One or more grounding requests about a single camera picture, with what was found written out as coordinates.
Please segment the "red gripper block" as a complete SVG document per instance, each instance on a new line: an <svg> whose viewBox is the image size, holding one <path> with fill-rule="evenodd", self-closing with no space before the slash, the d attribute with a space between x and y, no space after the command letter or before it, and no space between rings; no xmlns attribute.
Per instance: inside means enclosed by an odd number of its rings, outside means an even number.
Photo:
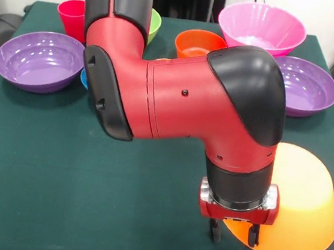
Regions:
<svg viewBox="0 0 334 250"><path fill-rule="evenodd" d="M253 248L259 245L260 224L272 225L278 216L278 208L263 210L254 209L249 211L236 211L226 209L216 203L200 200L200 211L209 220L209 235L213 243L221 241L221 224L218 219L235 219L252 223L248 230L248 245Z"/></svg>

